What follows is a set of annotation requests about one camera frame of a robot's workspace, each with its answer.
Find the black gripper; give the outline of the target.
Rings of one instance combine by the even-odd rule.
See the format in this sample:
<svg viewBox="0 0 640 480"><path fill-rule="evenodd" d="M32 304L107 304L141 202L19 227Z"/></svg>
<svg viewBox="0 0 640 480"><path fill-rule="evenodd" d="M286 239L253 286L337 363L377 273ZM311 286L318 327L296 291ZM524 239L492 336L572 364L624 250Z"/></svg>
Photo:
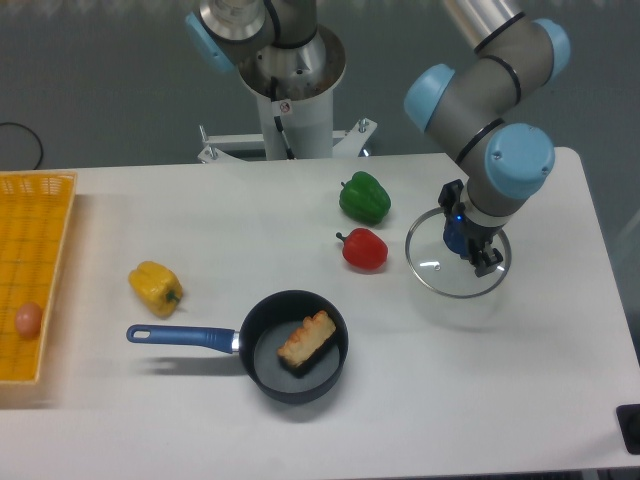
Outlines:
<svg viewBox="0 0 640 480"><path fill-rule="evenodd" d="M494 273L503 262L503 256L498 249L487 245L492 244L494 236L505 225L505 218L480 211L461 180L445 184L438 203L445 216L443 240L446 246L458 255L469 255L478 278Z"/></svg>

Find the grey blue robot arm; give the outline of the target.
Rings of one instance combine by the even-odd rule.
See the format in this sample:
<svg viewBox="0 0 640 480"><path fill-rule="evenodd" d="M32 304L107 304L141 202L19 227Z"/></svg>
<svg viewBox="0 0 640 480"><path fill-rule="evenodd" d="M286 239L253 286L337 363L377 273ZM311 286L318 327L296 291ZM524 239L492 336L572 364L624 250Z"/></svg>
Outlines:
<svg viewBox="0 0 640 480"><path fill-rule="evenodd" d="M542 130L503 116L566 67L571 46L559 25L529 19L514 1L445 7L476 63L463 73L430 67L409 88L404 109L466 175L441 191L443 240L481 277L503 260L494 237L555 162ZM202 58L220 72L237 71L255 96L268 158L332 155L333 90L346 55L318 22L314 2L204 1L185 25Z"/></svg>

